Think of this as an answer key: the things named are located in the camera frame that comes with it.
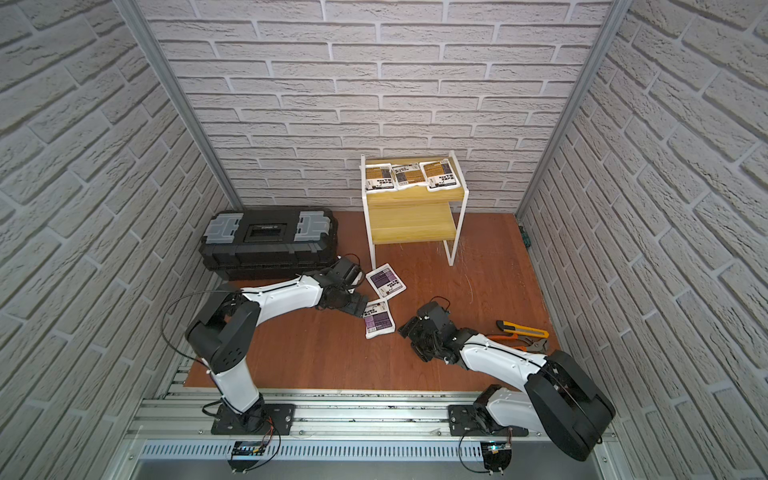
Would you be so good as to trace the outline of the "yellow coffee bag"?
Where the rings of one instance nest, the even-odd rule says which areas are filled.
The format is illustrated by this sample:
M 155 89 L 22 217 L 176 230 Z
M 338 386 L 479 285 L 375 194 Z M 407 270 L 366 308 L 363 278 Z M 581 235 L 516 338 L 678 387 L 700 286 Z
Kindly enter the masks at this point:
M 427 181 L 418 162 L 393 164 L 391 166 L 394 185 L 398 191 L 412 187 L 426 186 Z
M 419 163 L 429 192 L 452 190 L 460 187 L 460 181 L 449 158 Z
M 363 183 L 367 194 L 389 192 L 397 189 L 393 177 L 392 165 L 389 163 L 366 165 L 364 168 Z

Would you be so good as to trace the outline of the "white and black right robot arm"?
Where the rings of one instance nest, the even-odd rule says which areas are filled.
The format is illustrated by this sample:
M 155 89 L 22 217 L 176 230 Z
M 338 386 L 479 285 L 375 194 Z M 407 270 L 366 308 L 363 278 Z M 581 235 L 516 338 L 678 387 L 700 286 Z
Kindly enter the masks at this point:
M 442 360 L 501 382 L 473 404 L 478 433 L 505 427 L 543 432 L 567 456 L 585 461 L 616 415 L 608 396 L 568 353 L 529 353 L 458 328 L 434 301 L 398 333 L 424 362 Z

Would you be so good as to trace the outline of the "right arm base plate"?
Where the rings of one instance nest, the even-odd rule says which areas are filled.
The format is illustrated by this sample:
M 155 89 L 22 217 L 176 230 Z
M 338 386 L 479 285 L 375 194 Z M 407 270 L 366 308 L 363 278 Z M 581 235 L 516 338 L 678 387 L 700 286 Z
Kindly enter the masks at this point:
M 484 408 L 474 405 L 449 405 L 448 425 L 453 437 L 485 435 L 527 437 L 529 430 L 518 426 L 501 426 Z

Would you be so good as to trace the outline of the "purple coffee bag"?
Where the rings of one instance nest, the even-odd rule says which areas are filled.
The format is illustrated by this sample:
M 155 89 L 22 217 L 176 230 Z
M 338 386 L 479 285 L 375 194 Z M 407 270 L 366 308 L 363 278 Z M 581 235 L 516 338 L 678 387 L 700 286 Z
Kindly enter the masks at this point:
M 389 264 L 384 264 L 366 275 L 368 283 L 382 300 L 389 300 L 407 287 Z
M 388 301 L 385 299 L 369 302 L 363 312 L 363 320 L 365 337 L 368 340 L 393 333 L 396 329 Z

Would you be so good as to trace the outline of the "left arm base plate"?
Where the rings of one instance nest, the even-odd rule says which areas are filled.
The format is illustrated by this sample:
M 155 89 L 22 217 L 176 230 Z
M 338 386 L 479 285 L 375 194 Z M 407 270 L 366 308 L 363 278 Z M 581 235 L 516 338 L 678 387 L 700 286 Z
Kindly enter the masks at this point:
M 276 434 L 289 435 L 295 415 L 295 404 L 267 403 L 255 405 L 244 414 L 237 414 L 227 405 L 220 405 L 211 427 L 212 435 L 263 435 L 271 427 Z

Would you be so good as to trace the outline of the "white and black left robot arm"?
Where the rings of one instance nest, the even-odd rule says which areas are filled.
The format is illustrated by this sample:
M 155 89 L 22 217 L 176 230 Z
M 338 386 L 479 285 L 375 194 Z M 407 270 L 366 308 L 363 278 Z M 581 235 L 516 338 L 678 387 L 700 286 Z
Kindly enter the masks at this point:
M 357 287 L 361 266 L 340 257 L 331 266 L 263 287 L 225 283 L 202 291 L 208 300 L 189 322 L 185 338 L 204 365 L 229 413 L 239 420 L 262 415 L 263 396 L 247 366 L 255 329 L 268 320 L 300 309 L 336 310 L 361 318 L 368 297 Z

